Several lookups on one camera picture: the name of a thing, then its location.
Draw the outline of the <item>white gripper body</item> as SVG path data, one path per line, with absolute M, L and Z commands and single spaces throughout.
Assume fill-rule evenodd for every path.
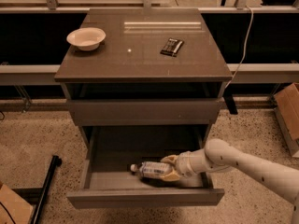
M 180 153 L 176 159 L 175 164 L 177 172 L 182 177 L 191 177 L 196 175 L 196 172 L 193 170 L 191 166 L 191 152 L 183 152 Z

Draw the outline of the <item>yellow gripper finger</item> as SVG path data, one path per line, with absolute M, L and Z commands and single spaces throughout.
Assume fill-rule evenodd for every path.
M 169 155 L 169 156 L 163 157 L 163 158 L 161 159 L 161 162 L 162 162 L 162 163 L 168 163 L 168 164 L 170 164 L 170 165 L 175 166 L 175 165 L 176 165 L 177 158 L 178 158 L 178 155 Z
M 171 170 L 168 172 L 164 172 L 160 175 L 160 178 L 165 182 L 175 182 L 181 179 L 181 176 L 178 174 L 177 171 Z

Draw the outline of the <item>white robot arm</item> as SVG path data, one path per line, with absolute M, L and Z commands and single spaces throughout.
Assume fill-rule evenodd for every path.
M 291 224 L 299 224 L 299 171 L 238 150 L 221 139 L 210 139 L 196 151 L 161 159 L 173 167 L 174 180 L 203 172 L 235 168 L 251 177 L 293 206 Z

